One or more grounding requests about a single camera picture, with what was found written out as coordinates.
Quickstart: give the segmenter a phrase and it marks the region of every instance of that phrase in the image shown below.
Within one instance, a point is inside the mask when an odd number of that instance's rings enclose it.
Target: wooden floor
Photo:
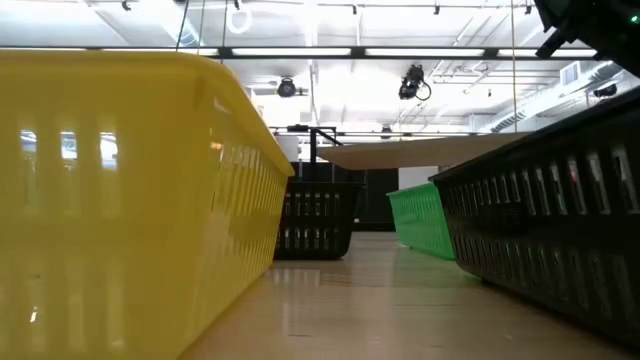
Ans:
[[[637,359],[454,262],[359,233],[343,261],[279,262],[183,359]]]

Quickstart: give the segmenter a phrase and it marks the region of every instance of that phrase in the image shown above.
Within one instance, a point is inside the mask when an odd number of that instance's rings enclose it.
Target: white ceiling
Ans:
[[[194,34],[201,32],[203,46],[215,47],[512,45],[510,0],[436,1],[441,6],[439,15],[434,14],[433,0],[356,0],[354,15],[353,0],[244,0],[238,14],[230,0],[226,20],[233,25],[225,27],[225,1],[193,0],[187,24]],[[132,11],[127,12],[120,0],[1,0],[0,46],[175,46],[183,7],[172,0],[129,4]],[[516,0],[516,4],[520,6],[514,9],[516,46],[542,44],[548,34],[541,31],[535,7],[526,15],[525,0]],[[248,24],[247,11],[251,13]],[[237,33],[243,26],[246,31]],[[580,43],[569,46],[584,47]],[[311,63],[316,73],[318,122],[349,131],[379,130],[383,124],[402,131],[469,131],[471,118],[490,119],[513,107],[510,61]],[[415,63],[427,74],[435,70],[429,80],[433,96],[421,106],[418,101],[401,101],[397,95],[401,76]],[[299,87],[310,88],[307,60],[228,60],[225,64],[259,94],[254,100],[268,123],[287,125],[310,118],[310,97],[280,99],[273,95],[273,84],[284,76],[292,77]],[[517,63],[516,98],[557,81],[559,70],[568,64]]]

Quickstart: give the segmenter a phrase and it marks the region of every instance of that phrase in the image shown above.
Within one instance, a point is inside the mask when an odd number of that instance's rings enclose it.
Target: plastic basket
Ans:
[[[293,182],[276,243],[277,260],[333,260],[349,250],[362,184]]]
[[[0,63],[0,358],[176,359],[271,263],[290,165],[213,61]]]
[[[387,194],[400,242],[443,259],[454,259],[440,195],[433,184]]]
[[[640,345],[640,90],[440,173],[458,264]]]

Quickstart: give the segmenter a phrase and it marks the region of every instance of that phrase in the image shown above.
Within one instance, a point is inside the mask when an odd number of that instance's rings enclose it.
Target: wall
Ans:
[[[438,173],[437,166],[402,168],[398,170],[398,188],[406,189],[429,182],[429,176]]]

